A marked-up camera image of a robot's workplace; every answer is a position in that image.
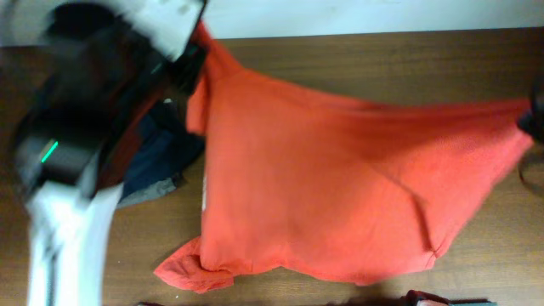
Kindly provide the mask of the red orange t-shirt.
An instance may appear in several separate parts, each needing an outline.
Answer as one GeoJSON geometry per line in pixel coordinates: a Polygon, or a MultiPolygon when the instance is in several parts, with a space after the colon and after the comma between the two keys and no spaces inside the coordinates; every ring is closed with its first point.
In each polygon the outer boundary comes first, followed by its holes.
{"type": "Polygon", "coordinates": [[[434,266],[531,147],[526,98],[385,105],[208,51],[186,127],[206,141],[201,234],[157,268],[203,293],[278,267],[359,286],[434,266]]]}

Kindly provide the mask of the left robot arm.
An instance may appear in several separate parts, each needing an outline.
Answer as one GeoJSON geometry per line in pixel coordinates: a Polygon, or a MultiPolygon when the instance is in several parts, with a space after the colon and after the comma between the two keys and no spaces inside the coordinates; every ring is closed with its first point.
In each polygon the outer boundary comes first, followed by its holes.
{"type": "Polygon", "coordinates": [[[14,169],[30,216],[30,305],[99,305],[118,207],[175,190],[204,151],[190,97],[207,50],[203,1],[58,1],[43,32],[54,72],[16,128],[14,169]]]}

